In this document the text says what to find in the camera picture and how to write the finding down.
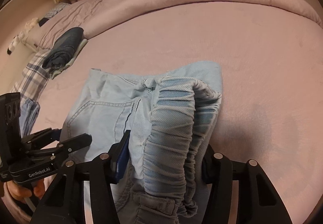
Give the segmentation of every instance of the light blue jeans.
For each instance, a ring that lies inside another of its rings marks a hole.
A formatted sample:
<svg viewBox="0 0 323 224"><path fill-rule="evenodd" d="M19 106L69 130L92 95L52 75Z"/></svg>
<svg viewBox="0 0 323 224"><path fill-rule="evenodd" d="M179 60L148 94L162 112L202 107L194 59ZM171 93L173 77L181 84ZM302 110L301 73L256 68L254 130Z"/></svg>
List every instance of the light blue jeans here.
<svg viewBox="0 0 323 224"><path fill-rule="evenodd" d="M201 164L221 104L221 68L202 61L158 76L91 70L61 140L92 135L76 162L107 152L130 129L130 162L111 185L121 223L201 223L209 190ZM86 185L85 201L89 204Z"/></svg>
<svg viewBox="0 0 323 224"><path fill-rule="evenodd" d="M20 107L20 133L21 137L29 135L38 117L40 106L38 102L27 98Z"/></svg>

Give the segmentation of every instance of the pink comforter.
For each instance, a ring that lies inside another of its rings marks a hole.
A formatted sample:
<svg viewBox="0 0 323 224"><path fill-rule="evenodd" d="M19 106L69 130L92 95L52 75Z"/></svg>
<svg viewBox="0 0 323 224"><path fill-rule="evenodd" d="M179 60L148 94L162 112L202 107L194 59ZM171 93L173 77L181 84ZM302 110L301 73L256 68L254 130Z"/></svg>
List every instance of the pink comforter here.
<svg viewBox="0 0 323 224"><path fill-rule="evenodd" d="M51 47L76 25L91 39L49 81L34 131L62 126L90 68L147 75L216 61L223 105L214 150L256 159L293 223L304 222L323 194L323 30L304 0L85 0L34 39Z"/></svg>

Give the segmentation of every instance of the plaid fabric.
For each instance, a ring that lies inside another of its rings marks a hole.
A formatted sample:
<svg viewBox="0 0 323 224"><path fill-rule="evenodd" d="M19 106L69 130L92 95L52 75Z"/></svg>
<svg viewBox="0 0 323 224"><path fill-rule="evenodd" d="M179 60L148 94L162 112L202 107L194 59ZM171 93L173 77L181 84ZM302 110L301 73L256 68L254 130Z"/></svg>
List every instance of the plaid fabric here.
<svg viewBox="0 0 323 224"><path fill-rule="evenodd" d="M49 52L50 50L43 49L36 53L22 71L22 81L15 83L14 87L12 88L11 92L20 92L21 105L26 101L27 98L37 101L43 92L49 79L49 74L41 66L45 56Z"/></svg>
<svg viewBox="0 0 323 224"><path fill-rule="evenodd" d="M67 3L58 3L53 9L47 12L46 15L44 15L45 18L52 18L55 16L58 12L62 11L65 7L69 6L70 4Z"/></svg>

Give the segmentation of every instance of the folded clothes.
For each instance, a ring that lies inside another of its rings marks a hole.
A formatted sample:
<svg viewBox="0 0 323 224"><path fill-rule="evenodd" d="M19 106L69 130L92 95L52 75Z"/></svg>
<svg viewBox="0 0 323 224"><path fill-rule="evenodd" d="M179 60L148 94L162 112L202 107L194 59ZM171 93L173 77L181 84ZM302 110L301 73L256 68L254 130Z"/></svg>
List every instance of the folded clothes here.
<svg viewBox="0 0 323 224"><path fill-rule="evenodd" d="M81 43L79 44L78 48L75 51L75 54L74 54L73 58L64 67L62 67L60 69L51 69L49 71L50 78L51 79L54 79L56 76L58 76L59 74L61 74L65 69L67 69L70 66L72 66L73 63L74 63L74 61L76 60L77 56L79 55L79 53L81 52L81 50L83 49L83 47L86 45L87 42L88 42L88 40L85 39L85 38L81 41Z"/></svg>
<svg viewBox="0 0 323 224"><path fill-rule="evenodd" d="M158 76L91 70L60 140L92 135L77 163L109 151L130 129L130 162L111 185L120 223L201 223L209 189L201 164L221 104L221 68L202 61ZM85 201L89 186L85 184Z"/></svg>
<svg viewBox="0 0 323 224"><path fill-rule="evenodd" d="M38 117L39 109L40 106L38 102L32 101L30 98L27 98L26 101L21 105L19 124L22 137L30 134L36 118Z"/></svg>
<svg viewBox="0 0 323 224"><path fill-rule="evenodd" d="M62 11L65 7L69 6L68 3L58 3L54 8L49 10L46 15L38 22L39 26L45 24L49 19L57 15L58 12Z"/></svg>
<svg viewBox="0 0 323 224"><path fill-rule="evenodd" d="M83 28L73 27L61 35L44 59L43 69L64 67L73 58L83 37Z"/></svg>

